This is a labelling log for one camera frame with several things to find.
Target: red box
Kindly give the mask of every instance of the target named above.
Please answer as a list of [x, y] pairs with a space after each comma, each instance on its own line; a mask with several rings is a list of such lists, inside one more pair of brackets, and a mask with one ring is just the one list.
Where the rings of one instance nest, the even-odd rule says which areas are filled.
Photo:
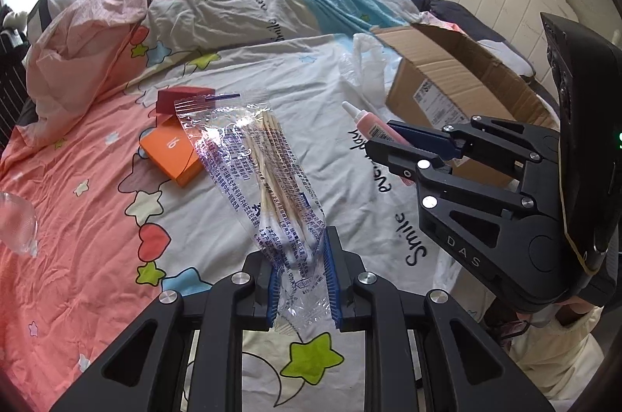
[[175, 115], [175, 101], [195, 96], [213, 96], [216, 91], [210, 87], [177, 86], [157, 91], [155, 112], [158, 114]]

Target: heart pattern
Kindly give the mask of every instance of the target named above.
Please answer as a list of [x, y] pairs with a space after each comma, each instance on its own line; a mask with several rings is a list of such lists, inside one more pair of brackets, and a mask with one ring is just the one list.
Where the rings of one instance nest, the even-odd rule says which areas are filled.
[[149, 263], [158, 259], [169, 246], [169, 234], [157, 224], [146, 223], [138, 231], [141, 246], [138, 247], [138, 259]]

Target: blue star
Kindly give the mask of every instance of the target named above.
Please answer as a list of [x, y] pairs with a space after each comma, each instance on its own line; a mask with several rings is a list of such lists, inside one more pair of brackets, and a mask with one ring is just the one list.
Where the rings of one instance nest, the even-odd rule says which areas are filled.
[[182, 296], [188, 296], [211, 289], [211, 284], [201, 280], [196, 268], [187, 268], [174, 277], [166, 277], [162, 281], [162, 290], [167, 289], [173, 289]]
[[164, 62], [164, 58], [166, 56], [170, 56], [172, 50], [170, 48], [166, 48], [164, 43], [160, 40], [157, 41], [154, 48], [147, 50], [147, 67], [159, 65]]

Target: white bottle cap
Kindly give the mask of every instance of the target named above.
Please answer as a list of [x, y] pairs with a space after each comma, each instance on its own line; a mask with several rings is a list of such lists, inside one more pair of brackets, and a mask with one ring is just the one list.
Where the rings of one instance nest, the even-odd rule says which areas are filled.
[[363, 117], [365, 117], [365, 114], [367, 114], [366, 110], [359, 110], [347, 101], [341, 103], [341, 106], [344, 110], [346, 110], [347, 113], [350, 114], [350, 117], [354, 119], [355, 124], [358, 124], [358, 121], [360, 121]]

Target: pink glue bottle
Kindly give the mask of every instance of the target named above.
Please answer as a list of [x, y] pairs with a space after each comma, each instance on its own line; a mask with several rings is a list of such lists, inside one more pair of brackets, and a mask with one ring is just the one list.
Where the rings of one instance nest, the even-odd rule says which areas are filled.
[[[400, 133], [394, 130], [387, 123], [380, 120], [380, 118], [373, 113], [368, 112], [367, 110], [359, 110], [347, 101], [341, 103], [341, 106], [354, 119], [356, 128], [368, 140], [371, 138], [382, 138], [383, 140], [390, 140], [391, 142], [397, 142], [398, 144], [410, 145], [406, 138], [400, 135]], [[408, 180], [403, 177], [400, 177], [400, 179], [402, 179], [402, 182], [406, 185], [414, 184], [412, 180]]]

